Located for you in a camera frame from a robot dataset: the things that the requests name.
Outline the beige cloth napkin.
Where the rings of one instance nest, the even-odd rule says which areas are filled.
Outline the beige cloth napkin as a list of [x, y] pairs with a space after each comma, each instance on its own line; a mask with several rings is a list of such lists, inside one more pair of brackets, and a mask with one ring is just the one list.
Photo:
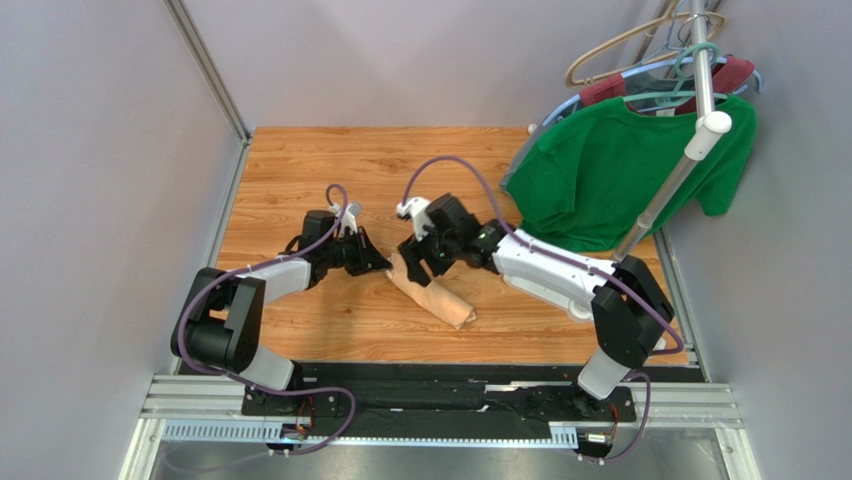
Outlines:
[[403, 258], [393, 253], [389, 260], [392, 268], [386, 271], [391, 283], [419, 307], [456, 330], [477, 319], [475, 308], [439, 283], [433, 281], [424, 287], [408, 278], [408, 268]]

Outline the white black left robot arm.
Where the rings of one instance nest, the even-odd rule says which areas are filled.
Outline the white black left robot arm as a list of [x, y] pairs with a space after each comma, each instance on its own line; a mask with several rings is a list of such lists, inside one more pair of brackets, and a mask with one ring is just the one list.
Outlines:
[[332, 269], [357, 277], [391, 267], [354, 214], [338, 207], [310, 210], [301, 233], [273, 259], [235, 271], [197, 272], [172, 334], [172, 353], [198, 371], [265, 393], [298, 390], [301, 366], [260, 342], [265, 306], [315, 287]]

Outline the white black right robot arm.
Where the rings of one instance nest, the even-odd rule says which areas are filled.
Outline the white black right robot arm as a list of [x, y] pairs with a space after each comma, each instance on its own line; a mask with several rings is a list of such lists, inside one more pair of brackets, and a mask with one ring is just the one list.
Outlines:
[[658, 352], [670, 332], [674, 309], [647, 265], [584, 257], [534, 239], [497, 218], [478, 219], [451, 195], [434, 201], [412, 197], [396, 207], [413, 233], [398, 251], [409, 280], [426, 287], [457, 262], [485, 269], [509, 286], [593, 324], [598, 347], [577, 378], [595, 400]]

